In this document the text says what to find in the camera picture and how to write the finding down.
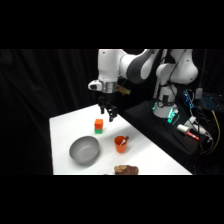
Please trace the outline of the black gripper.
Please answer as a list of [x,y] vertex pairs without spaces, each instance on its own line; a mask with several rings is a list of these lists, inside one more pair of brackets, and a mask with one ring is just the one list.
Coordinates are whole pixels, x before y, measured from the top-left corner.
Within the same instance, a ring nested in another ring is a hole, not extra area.
[[115,94],[114,93],[101,93],[99,96],[98,105],[100,107],[101,114],[104,114],[104,110],[109,113],[109,122],[112,122],[116,117],[115,113],[117,108],[115,106]]

